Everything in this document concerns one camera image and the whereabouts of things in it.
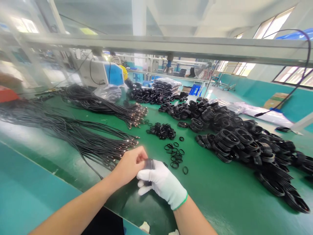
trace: teal wall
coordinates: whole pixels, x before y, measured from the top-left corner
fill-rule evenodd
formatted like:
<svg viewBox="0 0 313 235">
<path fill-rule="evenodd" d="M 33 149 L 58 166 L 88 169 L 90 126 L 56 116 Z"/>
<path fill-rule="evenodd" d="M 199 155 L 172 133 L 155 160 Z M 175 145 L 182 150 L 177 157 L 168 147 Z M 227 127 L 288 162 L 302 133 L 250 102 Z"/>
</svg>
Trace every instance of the teal wall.
<svg viewBox="0 0 313 235">
<path fill-rule="evenodd" d="M 27 234 L 81 192 L 0 143 L 0 234 Z"/>
<path fill-rule="evenodd" d="M 224 74 L 221 82 L 226 84 L 236 84 L 234 94 L 240 96 L 247 103 L 262 107 L 265 102 L 276 92 L 290 93 L 294 87 L 251 80 L 230 74 Z M 307 89 L 297 89 L 288 101 L 283 105 L 281 111 L 292 122 L 297 122 L 313 111 L 313 91 Z M 313 124 L 306 130 L 313 132 Z"/>
</svg>

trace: white glove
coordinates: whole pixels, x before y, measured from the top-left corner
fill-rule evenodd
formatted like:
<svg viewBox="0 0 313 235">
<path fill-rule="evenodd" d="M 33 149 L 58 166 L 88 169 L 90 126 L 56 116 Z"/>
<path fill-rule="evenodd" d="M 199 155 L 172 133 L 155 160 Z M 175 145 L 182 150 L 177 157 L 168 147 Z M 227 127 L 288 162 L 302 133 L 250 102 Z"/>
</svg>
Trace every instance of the white glove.
<svg viewBox="0 0 313 235">
<path fill-rule="evenodd" d="M 144 195 L 153 189 L 161 198 L 165 199 L 172 210 L 177 210 L 187 200 L 188 194 L 178 179 L 170 172 L 163 162 L 153 160 L 155 170 L 141 170 L 137 174 L 138 194 Z M 152 181 L 152 186 L 144 186 L 143 181 Z"/>
</svg>

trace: machine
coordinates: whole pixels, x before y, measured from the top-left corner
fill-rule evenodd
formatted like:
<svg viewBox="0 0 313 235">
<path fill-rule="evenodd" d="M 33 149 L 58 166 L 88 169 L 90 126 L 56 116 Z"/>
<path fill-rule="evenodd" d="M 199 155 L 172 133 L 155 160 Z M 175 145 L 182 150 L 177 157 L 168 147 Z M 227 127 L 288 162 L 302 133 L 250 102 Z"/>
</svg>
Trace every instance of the machine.
<svg viewBox="0 0 313 235">
<path fill-rule="evenodd" d="M 124 85 L 123 70 L 116 63 L 76 59 L 80 73 L 82 75 L 82 83 L 87 86 L 98 87 L 99 85 Z"/>
</svg>

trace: green wall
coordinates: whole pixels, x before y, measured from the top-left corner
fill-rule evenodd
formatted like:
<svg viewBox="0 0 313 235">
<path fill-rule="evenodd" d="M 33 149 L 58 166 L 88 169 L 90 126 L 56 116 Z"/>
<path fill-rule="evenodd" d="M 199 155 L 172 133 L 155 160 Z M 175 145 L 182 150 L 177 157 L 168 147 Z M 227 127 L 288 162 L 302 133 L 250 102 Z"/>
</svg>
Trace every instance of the green wall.
<svg viewBox="0 0 313 235">
<path fill-rule="evenodd" d="M 294 87 L 251 80 L 230 74 L 224 74 L 221 82 L 236 84 L 235 94 L 240 96 L 247 103 L 262 107 L 265 102 L 276 92 L 290 93 Z M 313 111 L 313 92 L 307 89 L 297 89 L 288 101 L 283 105 L 281 111 L 292 122 L 297 122 Z M 306 130 L 313 132 L 313 124 Z"/>
</svg>

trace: white plastic sheet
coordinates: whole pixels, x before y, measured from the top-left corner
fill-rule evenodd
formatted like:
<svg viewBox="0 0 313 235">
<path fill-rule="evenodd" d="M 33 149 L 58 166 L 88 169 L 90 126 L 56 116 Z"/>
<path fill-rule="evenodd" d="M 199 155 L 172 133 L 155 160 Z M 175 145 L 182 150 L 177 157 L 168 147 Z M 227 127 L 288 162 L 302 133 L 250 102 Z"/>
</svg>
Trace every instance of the white plastic sheet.
<svg viewBox="0 0 313 235">
<path fill-rule="evenodd" d="M 238 107 L 243 107 L 244 108 L 243 113 L 252 117 L 254 117 L 254 115 L 258 113 L 264 113 L 269 111 L 268 109 L 265 108 L 248 105 L 245 102 L 235 102 L 234 105 Z M 282 113 L 276 111 L 270 111 L 269 113 L 266 113 L 257 118 L 276 124 L 278 126 L 291 127 L 293 125 L 293 123 L 289 121 Z"/>
</svg>

